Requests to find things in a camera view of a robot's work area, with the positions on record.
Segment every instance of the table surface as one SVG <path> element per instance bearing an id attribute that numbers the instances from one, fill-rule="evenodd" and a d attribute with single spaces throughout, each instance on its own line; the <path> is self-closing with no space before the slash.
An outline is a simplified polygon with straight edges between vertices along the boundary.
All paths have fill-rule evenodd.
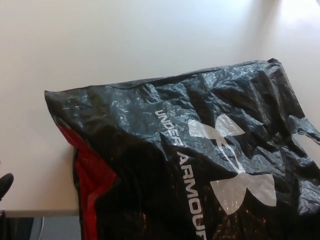
<path id="1" fill-rule="evenodd" d="M 316 0 L 0 1 L 0 203 L 10 217 L 75 215 L 73 149 L 44 90 L 276 58 L 320 130 Z M 320 166 L 320 147 L 311 147 Z"/>

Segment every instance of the floor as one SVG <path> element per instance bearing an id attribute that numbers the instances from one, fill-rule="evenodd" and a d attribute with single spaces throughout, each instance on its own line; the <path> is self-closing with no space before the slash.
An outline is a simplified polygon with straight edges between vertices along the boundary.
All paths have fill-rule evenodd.
<path id="1" fill-rule="evenodd" d="M 34 219 L 30 240 L 38 240 L 42 219 Z M 81 240 L 78 216 L 45 217 L 41 240 Z"/>

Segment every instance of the under armour logo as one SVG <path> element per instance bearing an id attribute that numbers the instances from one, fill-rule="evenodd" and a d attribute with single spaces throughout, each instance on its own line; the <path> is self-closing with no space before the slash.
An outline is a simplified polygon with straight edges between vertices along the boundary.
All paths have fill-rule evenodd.
<path id="1" fill-rule="evenodd" d="M 225 140 L 226 136 L 237 136 L 245 133 L 234 121 L 226 114 L 222 114 L 216 119 L 215 128 L 195 120 L 189 120 L 188 127 L 189 134 L 192 137 L 216 140 L 219 150 L 238 173 L 237 176 L 230 179 L 210 182 L 216 198 L 228 215 L 233 214 L 239 209 L 243 203 L 247 189 L 261 203 L 268 206 L 276 206 L 277 198 L 273 175 L 250 175 L 246 173 L 238 161 L 235 151 Z M 223 146 L 230 149 L 237 166 L 226 155 Z"/>

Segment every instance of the black plastic bag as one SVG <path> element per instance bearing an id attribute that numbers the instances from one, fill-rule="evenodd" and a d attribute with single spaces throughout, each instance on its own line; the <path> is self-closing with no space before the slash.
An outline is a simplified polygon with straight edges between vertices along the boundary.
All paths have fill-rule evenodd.
<path id="1" fill-rule="evenodd" d="M 45 92 L 84 240 L 320 239 L 320 143 L 275 59 Z"/>

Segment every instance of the red fabric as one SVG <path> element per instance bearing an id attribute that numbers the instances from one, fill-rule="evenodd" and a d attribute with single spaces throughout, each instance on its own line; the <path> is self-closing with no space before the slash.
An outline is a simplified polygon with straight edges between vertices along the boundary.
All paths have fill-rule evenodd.
<path id="1" fill-rule="evenodd" d="M 83 239 L 98 240 L 95 201 L 114 183 L 116 173 L 73 130 L 58 126 L 66 140 L 78 149 L 75 170 L 79 178 Z"/>

